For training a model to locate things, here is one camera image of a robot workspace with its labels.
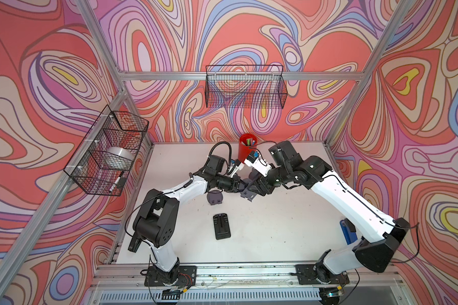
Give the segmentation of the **grey phone stand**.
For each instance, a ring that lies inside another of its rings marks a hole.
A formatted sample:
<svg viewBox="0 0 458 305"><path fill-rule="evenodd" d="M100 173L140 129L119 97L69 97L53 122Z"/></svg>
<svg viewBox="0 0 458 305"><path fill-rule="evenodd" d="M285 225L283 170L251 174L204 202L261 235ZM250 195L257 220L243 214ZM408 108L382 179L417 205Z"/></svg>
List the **grey phone stand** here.
<svg viewBox="0 0 458 305"><path fill-rule="evenodd" d="M254 185L256 180L260 177L260 173L253 169L249 176L245 179L240 180L239 191L240 197L252 202L258 195L258 189Z"/></svg>
<svg viewBox="0 0 458 305"><path fill-rule="evenodd" d="M213 205L219 205L223 203L223 193L222 192L208 192L207 193L207 202L213 206Z"/></svg>

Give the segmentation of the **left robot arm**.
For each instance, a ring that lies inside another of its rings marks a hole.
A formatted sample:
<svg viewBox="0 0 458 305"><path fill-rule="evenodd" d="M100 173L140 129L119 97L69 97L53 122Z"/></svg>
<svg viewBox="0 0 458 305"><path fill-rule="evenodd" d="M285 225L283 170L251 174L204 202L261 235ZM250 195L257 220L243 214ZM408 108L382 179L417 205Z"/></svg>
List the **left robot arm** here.
<svg viewBox="0 0 458 305"><path fill-rule="evenodd" d="M125 222L124 231L131 238L128 251L135 253L141 244L150 247L149 263L164 276L179 274L179 258L170 242L178 219L179 207L194 198L218 189L239 193L244 183L237 175L240 163L232 160L232 146L221 141L212 146L205 164L190 174L190 178L173 188L151 189L140 206Z"/></svg>

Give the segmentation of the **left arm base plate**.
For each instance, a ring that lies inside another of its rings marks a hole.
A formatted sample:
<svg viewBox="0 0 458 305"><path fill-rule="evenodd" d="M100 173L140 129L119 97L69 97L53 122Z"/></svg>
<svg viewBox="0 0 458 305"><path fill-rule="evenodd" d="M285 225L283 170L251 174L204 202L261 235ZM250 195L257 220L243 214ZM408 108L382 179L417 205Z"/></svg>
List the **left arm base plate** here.
<svg viewBox="0 0 458 305"><path fill-rule="evenodd" d="M191 287L196 284L197 267L195 265L175 266L170 272L164 272L156 266L143 269L145 287Z"/></svg>

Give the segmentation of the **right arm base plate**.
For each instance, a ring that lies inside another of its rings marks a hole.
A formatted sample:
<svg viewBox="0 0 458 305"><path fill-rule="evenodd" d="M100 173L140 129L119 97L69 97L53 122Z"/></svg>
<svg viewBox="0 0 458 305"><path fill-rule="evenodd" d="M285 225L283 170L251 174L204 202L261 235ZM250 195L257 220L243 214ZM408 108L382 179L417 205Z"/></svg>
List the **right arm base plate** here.
<svg viewBox="0 0 458 305"><path fill-rule="evenodd" d="M297 264L291 275L298 278L300 285L347 285L349 277L344 274L333 274L324 266L315 264Z"/></svg>

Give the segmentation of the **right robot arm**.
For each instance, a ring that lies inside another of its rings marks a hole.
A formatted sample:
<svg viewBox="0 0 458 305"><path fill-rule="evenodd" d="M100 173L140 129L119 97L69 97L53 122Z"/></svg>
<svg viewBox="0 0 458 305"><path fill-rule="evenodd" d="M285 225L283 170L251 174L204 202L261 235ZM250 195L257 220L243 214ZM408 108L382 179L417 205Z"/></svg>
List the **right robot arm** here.
<svg viewBox="0 0 458 305"><path fill-rule="evenodd" d="M318 282L330 283L337 275L356 268L382 273L407 233L414 227L404 218L393 218L353 190L332 166L319 156L303 159L292 143L282 141L269 148L273 163L267 163L258 150L244 163L258 172L250 184L251 192L265 196L275 188L303 186L331 203L361 233L361 239L338 249L327 250L314 265Z"/></svg>

